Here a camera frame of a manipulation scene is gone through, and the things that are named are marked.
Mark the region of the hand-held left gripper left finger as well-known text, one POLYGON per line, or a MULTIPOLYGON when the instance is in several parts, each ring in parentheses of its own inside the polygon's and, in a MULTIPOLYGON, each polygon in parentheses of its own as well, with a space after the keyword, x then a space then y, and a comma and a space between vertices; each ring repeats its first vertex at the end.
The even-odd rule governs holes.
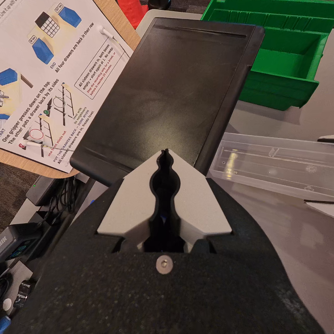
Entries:
POLYGON ((150 181, 164 155, 165 150, 158 151, 123 178, 97 229, 99 235, 123 237, 126 250, 144 251, 143 244, 151 234, 149 220, 156 206, 150 181))

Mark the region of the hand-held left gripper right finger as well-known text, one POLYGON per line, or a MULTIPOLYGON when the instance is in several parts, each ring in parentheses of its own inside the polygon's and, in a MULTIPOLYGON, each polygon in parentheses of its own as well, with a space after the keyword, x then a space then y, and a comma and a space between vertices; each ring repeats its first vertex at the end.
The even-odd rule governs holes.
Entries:
POLYGON ((180 218, 179 236, 185 241, 184 252, 190 253, 198 239, 230 234, 232 228, 216 199, 207 178, 172 150, 172 170, 180 179, 174 197, 175 211, 180 218))

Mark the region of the clear plastic drawer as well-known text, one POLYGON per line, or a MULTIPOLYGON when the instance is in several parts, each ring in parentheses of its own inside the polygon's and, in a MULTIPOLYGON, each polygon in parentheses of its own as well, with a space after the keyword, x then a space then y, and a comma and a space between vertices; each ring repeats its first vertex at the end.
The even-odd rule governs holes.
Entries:
POLYGON ((213 177, 308 201, 333 202, 333 143, 225 133, 213 177))

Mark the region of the green plastic bin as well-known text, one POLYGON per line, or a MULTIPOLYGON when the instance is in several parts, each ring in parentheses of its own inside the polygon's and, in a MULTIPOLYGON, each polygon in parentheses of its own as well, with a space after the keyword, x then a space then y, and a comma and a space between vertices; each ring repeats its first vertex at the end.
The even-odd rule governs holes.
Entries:
POLYGON ((265 29, 240 101, 280 111, 309 101, 334 25, 333 1, 212 0, 201 20, 265 29))

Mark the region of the black drawer cabinet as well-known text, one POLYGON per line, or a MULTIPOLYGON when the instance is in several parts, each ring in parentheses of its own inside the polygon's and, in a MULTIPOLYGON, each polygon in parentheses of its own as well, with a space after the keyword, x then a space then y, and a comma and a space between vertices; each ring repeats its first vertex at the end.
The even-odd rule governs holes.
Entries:
POLYGON ((257 25, 154 18, 70 165, 110 186, 170 149, 206 176, 264 36, 257 25))

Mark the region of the black power adapter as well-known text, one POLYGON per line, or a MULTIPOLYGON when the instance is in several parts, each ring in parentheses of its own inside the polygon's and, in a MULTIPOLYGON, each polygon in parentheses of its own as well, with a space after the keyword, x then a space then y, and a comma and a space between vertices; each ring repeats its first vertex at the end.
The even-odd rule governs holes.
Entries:
POLYGON ((50 202, 55 189, 62 179, 39 176, 26 193, 26 198, 35 206, 44 206, 50 202))

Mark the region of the black device with screen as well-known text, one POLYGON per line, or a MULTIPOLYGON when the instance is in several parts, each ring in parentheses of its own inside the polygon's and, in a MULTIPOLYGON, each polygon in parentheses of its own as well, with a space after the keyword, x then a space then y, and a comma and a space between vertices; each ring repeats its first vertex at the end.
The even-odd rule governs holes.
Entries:
POLYGON ((9 225, 0 234, 0 261, 22 256, 40 237, 38 223, 9 225))

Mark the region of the small black packet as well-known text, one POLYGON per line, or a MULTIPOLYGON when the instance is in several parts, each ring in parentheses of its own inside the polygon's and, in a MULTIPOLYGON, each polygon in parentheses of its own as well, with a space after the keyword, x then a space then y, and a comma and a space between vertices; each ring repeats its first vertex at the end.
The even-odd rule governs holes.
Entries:
POLYGON ((29 279, 29 280, 23 280, 21 282, 18 288, 17 296, 13 303, 14 309, 22 308, 25 305, 31 291, 34 289, 35 286, 36 286, 35 280, 29 279))

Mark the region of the printed instruction sheet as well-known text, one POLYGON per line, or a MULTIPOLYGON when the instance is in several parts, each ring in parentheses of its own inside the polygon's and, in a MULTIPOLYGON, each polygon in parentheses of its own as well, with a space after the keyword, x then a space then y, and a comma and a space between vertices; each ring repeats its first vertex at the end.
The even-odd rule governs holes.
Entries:
POLYGON ((89 1, 1 1, 0 15, 0 146, 69 173, 133 51, 89 1), (22 139, 44 148, 22 149, 22 139))

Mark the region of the red plastic object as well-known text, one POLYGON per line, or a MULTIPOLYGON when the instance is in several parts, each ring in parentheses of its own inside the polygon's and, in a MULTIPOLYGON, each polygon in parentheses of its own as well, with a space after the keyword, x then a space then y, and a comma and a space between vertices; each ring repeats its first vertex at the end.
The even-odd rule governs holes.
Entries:
POLYGON ((139 0, 118 0, 118 5, 134 29, 148 12, 148 5, 142 5, 139 0))

